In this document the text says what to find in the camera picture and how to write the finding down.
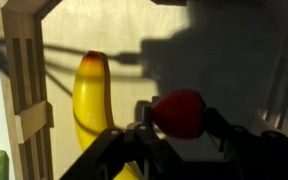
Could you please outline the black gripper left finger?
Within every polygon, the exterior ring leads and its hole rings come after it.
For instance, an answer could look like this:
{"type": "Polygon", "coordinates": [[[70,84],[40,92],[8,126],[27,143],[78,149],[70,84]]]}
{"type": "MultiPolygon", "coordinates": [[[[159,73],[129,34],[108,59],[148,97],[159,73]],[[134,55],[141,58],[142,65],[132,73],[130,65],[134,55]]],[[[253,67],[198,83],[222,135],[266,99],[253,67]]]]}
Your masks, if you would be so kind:
{"type": "Polygon", "coordinates": [[[158,142],[160,138],[152,120],[152,108],[160,100],[160,96],[153,96],[150,101],[139,100],[135,106],[135,121],[127,126],[125,142],[139,146],[151,142],[158,142]]]}

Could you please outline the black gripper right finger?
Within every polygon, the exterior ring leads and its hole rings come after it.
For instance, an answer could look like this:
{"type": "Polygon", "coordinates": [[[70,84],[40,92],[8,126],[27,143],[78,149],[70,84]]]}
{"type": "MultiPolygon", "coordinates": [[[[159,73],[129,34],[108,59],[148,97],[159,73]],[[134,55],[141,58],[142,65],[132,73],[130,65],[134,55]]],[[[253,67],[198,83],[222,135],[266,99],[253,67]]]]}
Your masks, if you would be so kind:
{"type": "Polygon", "coordinates": [[[217,150],[223,150],[227,140],[248,134],[246,128],[229,124],[215,108],[205,108],[202,120],[204,129],[217,150]]]}

